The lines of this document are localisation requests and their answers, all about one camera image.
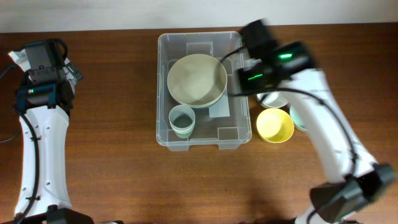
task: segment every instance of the white panel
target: white panel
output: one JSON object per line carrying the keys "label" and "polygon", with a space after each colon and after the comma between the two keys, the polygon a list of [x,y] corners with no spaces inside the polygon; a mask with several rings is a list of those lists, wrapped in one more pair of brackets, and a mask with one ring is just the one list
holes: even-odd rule
{"label": "white panel", "polygon": [[0,32],[398,21],[397,0],[0,0]]}

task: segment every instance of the yellow bowl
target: yellow bowl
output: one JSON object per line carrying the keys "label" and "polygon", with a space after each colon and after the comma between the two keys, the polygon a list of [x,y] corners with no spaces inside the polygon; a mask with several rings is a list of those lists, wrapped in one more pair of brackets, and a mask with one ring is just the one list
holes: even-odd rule
{"label": "yellow bowl", "polygon": [[257,117],[257,131],[269,143],[282,143],[290,139],[294,123],[288,113],[281,109],[266,109]]}

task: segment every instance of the white cup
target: white cup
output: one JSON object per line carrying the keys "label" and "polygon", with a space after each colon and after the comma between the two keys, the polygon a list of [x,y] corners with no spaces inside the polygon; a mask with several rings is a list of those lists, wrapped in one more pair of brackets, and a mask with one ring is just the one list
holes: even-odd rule
{"label": "white cup", "polygon": [[[264,95],[267,95],[266,98],[260,102]],[[265,108],[281,108],[288,103],[288,101],[277,91],[257,94],[257,101]]]}
{"label": "white cup", "polygon": [[178,137],[188,138],[195,126],[195,112],[189,106],[175,106],[169,113],[169,121]]}

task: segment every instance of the cup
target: cup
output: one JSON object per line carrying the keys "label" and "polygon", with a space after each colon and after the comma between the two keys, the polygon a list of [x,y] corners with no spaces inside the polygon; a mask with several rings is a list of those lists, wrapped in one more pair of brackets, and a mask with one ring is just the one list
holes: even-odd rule
{"label": "cup", "polygon": [[189,106],[175,106],[169,113],[169,121],[178,137],[188,138],[195,126],[195,112]]}
{"label": "cup", "polygon": [[260,137],[269,143],[282,143],[290,139],[294,124],[288,113],[281,109],[271,108],[260,113],[256,121]]}
{"label": "cup", "polygon": [[257,94],[257,101],[265,108],[281,108],[288,103],[278,91]]}
{"label": "cup", "polygon": [[297,112],[293,108],[293,106],[290,107],[289,113],[290,113],[290,117],[292,117],[292,120],[294,122],[294,126],[300,131],[307,131],[307,129],[304,125],[304,122],[301,120],[299,114],[297,114]]}

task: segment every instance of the white wall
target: white wall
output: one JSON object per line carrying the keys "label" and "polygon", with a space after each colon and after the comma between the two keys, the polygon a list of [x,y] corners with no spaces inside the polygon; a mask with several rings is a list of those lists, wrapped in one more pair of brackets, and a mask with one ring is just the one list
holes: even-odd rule
{"label": "white wall", "polygon": [[398,21],[398,0],[0,0],[0,32]]}

